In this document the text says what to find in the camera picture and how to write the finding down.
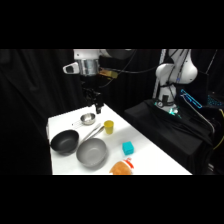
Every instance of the bowl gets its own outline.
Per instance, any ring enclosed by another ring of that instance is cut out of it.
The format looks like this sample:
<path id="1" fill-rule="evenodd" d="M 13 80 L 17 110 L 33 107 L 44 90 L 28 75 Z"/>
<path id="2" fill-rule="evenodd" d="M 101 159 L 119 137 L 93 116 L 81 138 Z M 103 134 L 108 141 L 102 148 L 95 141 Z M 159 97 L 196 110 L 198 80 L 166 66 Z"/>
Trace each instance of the bowl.
<path id="1" fill-rule="evenodd" d="M 105 142 L 93 138 L 79 146 L 76 157 L 83 166 L 93 168 L 104 161 L 107 152 L 108 150 Z"/>
<path id="2" fill-rule="evenodd" d="M 95 114 L 85 114 L 81 117 L 81 121 L 84 125 L 92 125 L 96 121 Z"/>
<path id="3" fill-rule="evenodd" d="M 73 152 L 79 143 L 79 134 L 74 130 L 68 130 L 56 135 L 51 141 L 51 148 L 58 153 Z"/>

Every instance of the table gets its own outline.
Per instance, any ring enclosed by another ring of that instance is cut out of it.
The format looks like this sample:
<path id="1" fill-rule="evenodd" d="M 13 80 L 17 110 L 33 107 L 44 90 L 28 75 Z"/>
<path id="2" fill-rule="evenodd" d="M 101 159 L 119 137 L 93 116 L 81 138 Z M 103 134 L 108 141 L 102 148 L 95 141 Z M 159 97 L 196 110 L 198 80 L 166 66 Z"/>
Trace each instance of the table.
<path id="1" fill-rule="evenodd" d="M 95 107 L 86 107 L 49 118 L 49 141 L 60 132 L 72 129 L 72 124 L 86 113 L 95 114 Z M 106 105 L 103 107 L 102 113 L 96 116 L 96 123 L 94 125 L 83 126 L 77 129 L 80 135 L 79 141 L 82 141 L 98 123 L 101 123 L 103 126 L 107 120 L 114 121 L 114 134 L 107 135 L 104 131 L 96 137 L 106 143 L 109 151 L 104 163 L 97 168 L 89 169 L 79 163 L 76 158 L 76 153 L 70 156 L 62 156 L 51 149 L 54 175 L 109 175 L 109 171 L 117 162 L 127 158 L 132 159 L 135 167 L 134 175 L 191 175 L 185 168 Z M 122 143 L 128 141 L 131 141 L 135 147 L 135 153 L 131 156 L 125 156 L 122 150 Z"/>
<path id="2" fill-rule="evenodd" d="M 197 122 L 191 110 L 179 111 L 181 118 L 146 100 L 126 110 L 125 119 L 189 172 L 203 175 L 214 152 L 211 130 Z"/>

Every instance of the cable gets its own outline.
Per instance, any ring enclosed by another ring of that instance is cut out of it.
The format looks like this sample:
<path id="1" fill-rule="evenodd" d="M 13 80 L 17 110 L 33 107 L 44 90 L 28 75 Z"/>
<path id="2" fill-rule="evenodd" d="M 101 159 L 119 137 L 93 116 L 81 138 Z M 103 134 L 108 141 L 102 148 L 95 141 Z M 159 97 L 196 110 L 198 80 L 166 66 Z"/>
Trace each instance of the cable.
<path id="1" fill-rule="evenodd" d="M 173 73 L 174 68 L 175 68 L 175 66 L 173 67 L 173 69 L 172 69 L 172 71 L 171 71 L 171 73 L 170 73 L 170 75 L 169 75 L 169 78 L 168 78 L 168 80 L 167 80 L 167 84 L 168 84 L 168 85 L 169 85 L 170 77 L 171 77 L 171 75 L 172 75 L 172 73 Z M 173 102 L 175 103 L 175 97 L 174 97 L 174 95 L 173 95 L 172 89 L 170 88 L 170 85 L 169 85 L 169 89 L 170 89 L 170 92 L 171 92 L 172 97 L 173 97 Z"/>
<path id="2" fill-rule="evenodd" d="M 160 65 L 163 65 L 165 62 L 167 62 L 170 58 L 172 58 L 178 51 L 179 49 L 177 49 L 169 58 L 167 58 L 162 64 L 159 64 L 157 65 L 156 67 L 153 67 L 153 68 L 150 68 L 150 69 L 147 69 L 147 70 L 144 70 L 144 71 L 139 71 L 139 72 L 131 72 L 131 71 L 122 71 L 122 70 L 118 70 L 118 69 L 112 69 L 112 68 L 102 68 L 102 69 L 105 69 L 105 70 L 110 70 L 110 71 L 114 71 L 114 72 L 121 72 L 122 73 L 130 73 L 130 74 L 140 74 L 140 73 L 146 73 L 146 72 L 149 72 L 149 71 L 152 71 L 156 68 L 158 68 Z"/>
<path id="3" fill-rule="evenodd" d="M 214 59 L 215 59 L 215 57 L 216 57 L 217 52 L 218 52 L 218 49 L 216 49 L 216 52 L 215 52 L 215 54 L 214 54 L 214 56 L 213 56 L 213 58 L 212 58 L 212 61 L 211 61 L 210 65 L 209 65 L 209 67 L 208 67 L 208 70 L 206 71 L 206 74 L 208 74 L 208 72 L 209 72 L 209 70 L 210 70 L 210 68 L 211 68 L 211 66 L 212 66 L 212 64 L 213 64 L 213 61 L 214 61 Z"/>
<path id="4" fill-rule="evenodd" d="M 205 120 L 212 127 L 212 133 L 214 135 L 215 134 L 215 128 L 213 127 L 213 125 L 202 114 L 200 114 L 196 109 L 194 109 L 194 107 L 190 103 L 187 102 L 187 100 L 184 97 L 185 95 L 186 94 L 181 95 L 183 97 L 185 103 L 187 103 L 203 120 Z"/>
<path id="5" fill-rule="evenodd" d="M 224 112 L 223 112 L 223 110 L 220 109 L 220 111 L 221 111 L 222 116 L 223 116 L 223 118 L 224 118 Z M 223 141 L 224 141 L 224 136 L 223 136 L 221 142 L 214 148 L 214 150 L 216 150 L 216 149 L 223 143 Z"/>
<path id="6" fill-rule="evenodd" d="M 182 73 L 182 70 L 183 70 L 183 67 L 184 67 L 184 63 L 185 63 L 186 58 L 187 58 L 187 56 L 188 56 L 188 53 L 189 53 L 189 49 L 187 50 L 186 56 L 185 56 L 185 58 L 184 58 L 184 60 L 183 60 L 183 63 L 182 63 L 182 65 L 181 65 L 180 72 L 178 73 L 176 84 L 178 84 L 178 83 L 180 82 L 180 76 L 181 76 L 181 73 Z"/>
<path id="7" fill-rule="evenodd" d="M 123 73 L 123 71 L 130 65 L 130 63 L 132 62 L 132 60 L 133 60 L 133 58 L 135 57 L 136 53 L 137 53 L 137 49 L 136 49 L 135 52 L 133 53 L 133 55 L 132 55 L 130 61 L 128 62 L 128 64 L 124 67 L 123 70 L 121 70 L 121 72 L 118 74 L 118 76 L 119 76 L 121 73 Z M 107 87 L 108 85 L 110 85 L 111 82 L 113 82 L 113 80 L 114 80 L 114 79 L 110 80 L 110 82 L 108 82 L 105 86 L 100 86 L 99 88 L 102 89 L 102 88 Z"/>

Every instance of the small bowl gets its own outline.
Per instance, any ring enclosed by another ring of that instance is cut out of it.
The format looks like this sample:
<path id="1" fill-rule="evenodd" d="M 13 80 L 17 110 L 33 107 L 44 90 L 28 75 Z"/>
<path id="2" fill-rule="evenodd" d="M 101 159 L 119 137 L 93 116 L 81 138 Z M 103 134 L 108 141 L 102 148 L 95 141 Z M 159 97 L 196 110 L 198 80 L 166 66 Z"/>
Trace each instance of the small bowl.
<path id="1" fill-rule="evenodd" d="M 84 125 L 92 125 L 96 121 L 95 114 L 85 114 L 81 117 L 81 121 Z"/>

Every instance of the blue light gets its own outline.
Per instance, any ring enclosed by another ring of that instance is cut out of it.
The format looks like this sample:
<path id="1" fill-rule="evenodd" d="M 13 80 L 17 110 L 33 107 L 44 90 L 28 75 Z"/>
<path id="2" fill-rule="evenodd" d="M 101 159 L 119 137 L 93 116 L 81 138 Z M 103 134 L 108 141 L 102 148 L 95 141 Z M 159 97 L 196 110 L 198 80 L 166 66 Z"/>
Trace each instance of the blue light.
<path id="1" fill-rule="evenodd" d="M 190 103 L 193 103 L 197 108 L 201 109 L 202 105 L 200 103 L 198 103 L 197 100 L 195 100 L 192 96 L 190 96 L 188 93 L 186 93 L 183 89 L 181 90 L 181 92 L 183 94 L 185 94 L 185 96 L 187 97 L 187 99 L 190 101 Z"/>

